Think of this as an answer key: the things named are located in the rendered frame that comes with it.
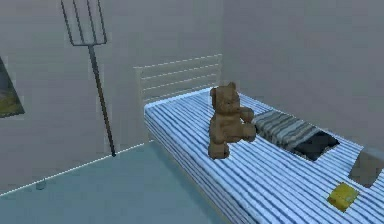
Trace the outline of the brown teddy bear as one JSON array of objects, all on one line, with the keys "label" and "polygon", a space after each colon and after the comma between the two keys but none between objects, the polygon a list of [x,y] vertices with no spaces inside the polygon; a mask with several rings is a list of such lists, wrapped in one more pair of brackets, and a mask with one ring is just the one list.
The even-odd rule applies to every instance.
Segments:
[{"label": "brown teddy bear", "polygon": [[210,96],[214,114],[209,123],[208,155],[211,159],[225,159],[230,155],[229,143],[256,139],[254,111],[241,105],[234,82],[212,88]]}]

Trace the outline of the grey striped pillow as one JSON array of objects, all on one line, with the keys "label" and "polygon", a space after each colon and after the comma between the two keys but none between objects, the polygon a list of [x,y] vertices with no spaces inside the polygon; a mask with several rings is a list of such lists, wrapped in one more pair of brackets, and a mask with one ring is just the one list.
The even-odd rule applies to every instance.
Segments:
[{"label": "grey striped pillow", "polygon": [[319,128],[309,122],[276,110],[256,115],[252,124],[260,137],[287,151],[293,151],[299,144],[320,132]]}]

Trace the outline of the blue striped bed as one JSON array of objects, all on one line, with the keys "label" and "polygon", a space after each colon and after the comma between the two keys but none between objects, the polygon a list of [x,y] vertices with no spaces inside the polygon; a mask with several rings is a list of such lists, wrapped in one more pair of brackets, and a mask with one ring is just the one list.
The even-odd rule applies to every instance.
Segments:
[{"label": "blue striped bed", "polygon": [[384,224],[384,177],[360,187],[341,212],[326,198],[347,178],[361,146],[348,140],[317,162],[266,140],[235,144],[226,160],[207,155],[209,90],[218,55],[135,70],[149,136],[160,143],[232,224]]}]

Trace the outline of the dark floor lamp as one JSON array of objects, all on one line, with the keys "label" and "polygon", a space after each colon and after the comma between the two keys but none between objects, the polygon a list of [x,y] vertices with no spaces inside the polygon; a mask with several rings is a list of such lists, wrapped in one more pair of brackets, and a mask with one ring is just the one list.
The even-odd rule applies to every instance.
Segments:
[{"label": "dark floor lamp", "polygon": [[80,41],[78,43],[75,43],[74,39],[73,39],[72,30],[71,30],[71,27],[69,25],[69,19],[68,19],[68,14],[66,12],[64,0],[60,0],[61,11],[62,11],[62,15],[64,18],[64,23],[66,26],[69,42],[73,47],[86,47],[88,49],[88,55],[89,55],[89,59],[90,59],[90,63],[91,63],[92,72],[94,74],[94,79],[95,79],[95,83],[96,83],[96,89],[98,92],[100,107],[102,110],[102,115],[103,115],[103,120],[104,120],[104,125],[105,125],[105,131],[106,131],[107,139],[109,142],[110,154],[112,157],[115,157],[116,156],[115,144],[114,144],[110,120],[109,120],[109,116],[108,116],[108,112],[107,112],[107,106],[106,106],[106,101],[105,101],[105,97],[104,97],[103,87],[102,87],[102,83],[101,83],[98,61],[97,61],[96,52],[94,49],[95,46],[105,45],[108,42],[108,37],[107,37],[106,29],[105,29],[105,22],[104,22],[104,16],[103,16],[103,11],[102,11],[102,7],[101,7],[101,2],[100,2],[100,0],[96,0],[103,40],[102,41],[97,40],[95,23],[94,23],[93,15],[91,12],[90,0],[86,0],[88,19],[90,22],[90,28],[91,28],[91,32],[92,32],[92,38],[93,38],[93,40],[91,42],[86,42],[85,38],[84,38],[84,32],[82,29],[81,21],[80,21],[77,2],[76,2],[76,0],[71,0],[71,1],[72,1],[72,7],[73,7],[73,10],[75,13],[77,29],[78,29],[79,37],[80,37]]}]

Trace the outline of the yellow box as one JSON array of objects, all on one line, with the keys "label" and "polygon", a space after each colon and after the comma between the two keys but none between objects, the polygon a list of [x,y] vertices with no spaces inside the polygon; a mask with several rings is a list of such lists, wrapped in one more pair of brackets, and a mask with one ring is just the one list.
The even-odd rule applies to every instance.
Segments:
[{"label": "yellow box", "polygon": [[359,191],[345,182],[338,184],[327,197],[327,201],[341,212],[345,212],[359,195]]}]

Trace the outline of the framed wall picture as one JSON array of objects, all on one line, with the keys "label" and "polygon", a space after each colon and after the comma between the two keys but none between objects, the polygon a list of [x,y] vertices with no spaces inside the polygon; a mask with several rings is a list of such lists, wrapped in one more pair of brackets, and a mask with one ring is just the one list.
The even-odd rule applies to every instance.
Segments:
[{"label": "framed wall picture", "polygon": [[20,98],[0,57],[0,118],[24,114]]}]

